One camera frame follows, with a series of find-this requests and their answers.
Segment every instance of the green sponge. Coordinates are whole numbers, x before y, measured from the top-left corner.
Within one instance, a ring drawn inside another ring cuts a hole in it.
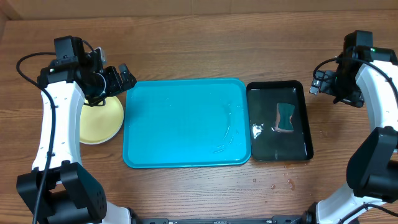
[[[276,104],[276,122],[275,131],[283,133],[292,133],[292,116],[294,112],[294,105],[288,103]]]

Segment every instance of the round yellow plate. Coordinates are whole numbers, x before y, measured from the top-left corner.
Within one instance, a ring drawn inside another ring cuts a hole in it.
[[[83,106],[80,115],[81,143],[100,144],[120,130],[124,119],[122,104],[116,96],[105,101],[105,106]]]

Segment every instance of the blue rectangular tray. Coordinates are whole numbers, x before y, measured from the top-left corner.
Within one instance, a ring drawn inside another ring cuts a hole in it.
[[[240,165],[250,156],[246,87],[240,80],[145,81],[127,91],[128,166]]]

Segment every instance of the wooden table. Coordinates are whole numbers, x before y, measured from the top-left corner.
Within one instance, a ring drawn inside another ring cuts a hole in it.
[[[42,122],[40,92],[18,75],[15,64],[24,55],[54,51],[54,38],[74,35],[101,46],[109,65],[126,63],[138,80],[302,82],[315,149],[308,162],[251,159],[234,167],[134,170],[122,159],[123,128],[104,144],[81,145],[83,165],[108,200],[141,217],[259,218],[301,215],[345,182],[348,159],[369,134],[367,112],[310,95],[312,71],[338,55],[344,36],[356,29],[373,31],[375,46],[398,52],[397,21],[398,11],[345,11],[7,22],[0,45],[0,222],[31,222],[16,179],[30,172]],[[50,59],[29,59],[22,70],[36,78]],[[124,103],[125,94],[119,99]],[[396,204],[385,207],[398,211]],[[398,222],[376,210],[360,220]]]

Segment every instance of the black cable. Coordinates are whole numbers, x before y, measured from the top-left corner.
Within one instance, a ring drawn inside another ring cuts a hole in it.
[[[92,52],[95,52],[94,51],[94,48],[87,42],[87,41],[85,41],[85,40],[81,40],[83,43],[85,43],[89,48],[90,48],[90,50],[92,51]]]
[[[367,62],[367,61],[365,61],[365,60],[356,59],[356,58],[338,58],[338,57],[337,57],[337,58],[331,58],[331,59],[329,59],[329,60],[326,60],[326,61],[320,63],[320,64],[314,69],[314,71],[313,71],[313,73],[312,73],[313,78],[314,78],[315,80],[318,80],[318,81],[321,81],[321,82],[324,82],[324,81],[333,79],[334,77],[319,78],[319,77],[317,77],[317,71],[319,70],[320,67],[322,67],[322,65],[324,65],[324,64],[326,64],[326,63],[329,63],[329,62],[342,62],[342,61],[344,61],[344,60],[350,60],[350,61],[354,61],[354,62],[364,63],[365,65],[368,65],[369,67],[375,69],[378,73],[380,73],[380,75],[382,75],[382,76],[387,80],[387,82],[390,84],[390,86],[391,86],[391,88],[392,88],[392,91],[394,92],[394,96],[395,96],[395,98],[396,98],[396,102],[397,102],[397,106],[398,106],[398,90],[397,90],[397,87],[395,86],[395,84],[392,82],[392,78],[390,78],[390,77],[389,77],[385,72],[383,72],[379,67],[377,67],[377,66],[373,65],[372,63]]]
[[[42,176],[42,180],[40,181],[40,187],[39,187],[39,192],[37,193],[37,197],[36,197],[36,203],[35,203],[35,208],[34,208],[34,212],[33,212],[33,224],[37,223],[37,215],[39,213],[39,207],[40,207],[40,201],[44,192],[44,188],[45,188],[45,179],[47,176],[47,172],[49,171],[49,167],[50,167],[50,163],[51,163],[51,158],[53,156],[53,145],[54,145],[54,136],[55,136],[55,104],[54,101],[50,95],[50,93],[48,93],[47,90],[45,90],[44,88],[41,88],[39,86],[39,84],[37,84],[35,81],[31,80],[29,77],[27,77],[26,75],[24,75],[24,73],[21,71],[20,66],[21,63],[30,57],[34,57],[34,56],[38,56],[38,55],[55,55],[55,53],[53,52],[39,52],[39,53],[34,53],[34,54],[30,54],[30,55],[26,55],[25,57],[22,57],[21,59],[19,59],[19,61],[17,62],[17,71],[18,73],[25,78],[28,82],[30,82],[31,84],[33,84],[34,86],[36,86],[37,88],[39,88],[40,90],[42,90],[42,92],[47,96],[47,98],[50,101],[50,106],[51,106],[51,115],[52,115],[52,122],[51,122],[51,133],[50,133],[50,144],[49,144],[49,150],[47,151],[47,160],[45,162],[45,167],[44,167],[44,171],[43,171],[43,176]]]
[[[390,211],[390,210],[388,210],[388,209],[386,209],[386,208],[383,208],[383,207],[381,207],[381,206],[378,206],[378,205],[374,205],[374,204],[371,204],[371,203],[364,203],[363,205],[361,205],[361,206],[359,206],[358,208],[356,208],[355,210],[353,210],[352,212],[350,212],[348,215],[346,215],[344,218],[342,218],[340,221],[339,221],[339,223],[340,224],[343,224],[345,221],[347,221],[349,218],[351,218],[353,215],[355,215],[355,214],[357,214],[358,212],[360,212],[362,209],[368,209],[369,207],[372,207],[372,208],[377,208],[377,209],[379,209],[379,210],[381,210],[381,211],[383,211],[383,212],[386,212],[387,214],[390,214],[390,215],[392,215],[392,216],[394,216],[394,217],[398,217],[398,213],[395,213],[395,212],[393,212],[393,211]]]

